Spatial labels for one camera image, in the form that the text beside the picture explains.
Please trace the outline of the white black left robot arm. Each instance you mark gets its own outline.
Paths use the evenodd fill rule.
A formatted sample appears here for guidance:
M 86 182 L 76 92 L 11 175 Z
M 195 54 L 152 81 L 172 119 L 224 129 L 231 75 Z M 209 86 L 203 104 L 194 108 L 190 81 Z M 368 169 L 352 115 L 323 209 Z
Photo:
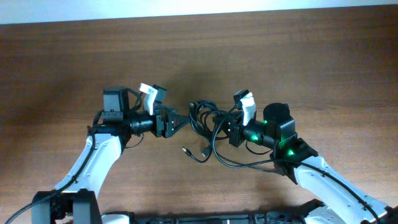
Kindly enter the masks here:
M 138 92 L 123 86 L 105 89 L 104 108 L 88 128 L 79 158 L 54 190 L 35 195 L 33 223 L 55 223 L 67 215 L 74 223 L 132 223 L 130 213 L 101 214 L 97 197 L 132 136 L 150 132 L 170 138 L 188 124 L 188 117 L 162 105 L 165 93 L 160 86 L 146 84 Z

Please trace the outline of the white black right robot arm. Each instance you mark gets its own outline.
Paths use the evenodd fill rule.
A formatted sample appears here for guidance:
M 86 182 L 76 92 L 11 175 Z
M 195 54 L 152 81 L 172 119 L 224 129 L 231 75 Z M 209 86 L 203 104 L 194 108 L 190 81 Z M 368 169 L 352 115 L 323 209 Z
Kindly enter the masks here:
M 319 153 L 300 138 L 287 104 L 271 103 L 256 119 L 255 105 L 238 105 L 219 125 L 233 146 L 243 141 L 271 150 L 270 162 L 280 175 L 317 196 L 323 206 L 309 212 L 304 220 L 327 220 L 326 210 L 344 223 L 397 223 L 397 208 L 371 197 L 339 175 Z

